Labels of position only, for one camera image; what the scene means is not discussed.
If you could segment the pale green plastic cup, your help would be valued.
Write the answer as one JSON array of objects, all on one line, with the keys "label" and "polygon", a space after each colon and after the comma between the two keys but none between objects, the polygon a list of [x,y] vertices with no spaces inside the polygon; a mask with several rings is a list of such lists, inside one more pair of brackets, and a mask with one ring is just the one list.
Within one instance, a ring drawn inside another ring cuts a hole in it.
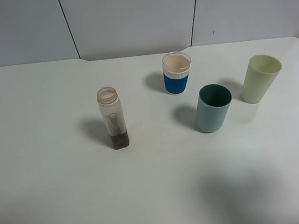
[{"label": "pale green plastic cup", "polygon": [[282,64],[269,55],[255,55],[250,58],[241,93],[242,99],[249,104],[258,104],[278,73]]}]

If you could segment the teal plastic cup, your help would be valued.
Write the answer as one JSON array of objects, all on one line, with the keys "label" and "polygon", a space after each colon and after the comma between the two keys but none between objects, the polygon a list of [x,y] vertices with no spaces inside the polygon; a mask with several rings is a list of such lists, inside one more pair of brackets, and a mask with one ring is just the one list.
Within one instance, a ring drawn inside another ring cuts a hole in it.
[{"label": "teal plastic cup", "polygon": [[231,92],[224,86],[210,84],[202,87],[198,95],[196,125],[206,133],[219,130],[227,115]]}]

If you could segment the clear plastic drink bottle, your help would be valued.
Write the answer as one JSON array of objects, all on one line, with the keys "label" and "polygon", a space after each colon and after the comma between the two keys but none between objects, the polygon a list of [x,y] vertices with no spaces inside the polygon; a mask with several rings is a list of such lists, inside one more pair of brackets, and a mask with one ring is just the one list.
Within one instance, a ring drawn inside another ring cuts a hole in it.
[{"label": "clear plastic drink bottle", "polygon": [[113,87],[98,90],[97,103],[115,150],[128,147],[129,137],[124,121],[121,102]]}]

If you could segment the blue sleeved glass cup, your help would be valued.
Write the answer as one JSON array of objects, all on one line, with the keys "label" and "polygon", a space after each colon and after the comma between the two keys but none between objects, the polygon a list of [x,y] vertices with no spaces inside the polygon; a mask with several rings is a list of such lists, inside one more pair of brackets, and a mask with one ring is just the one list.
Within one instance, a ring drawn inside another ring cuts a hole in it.
[{"label": "blue sleeved glass cup", "polygon": [[169,94],[185,91],[191,69],[191,58],[183,52],[172,52],[162,58],[165,89]]}]

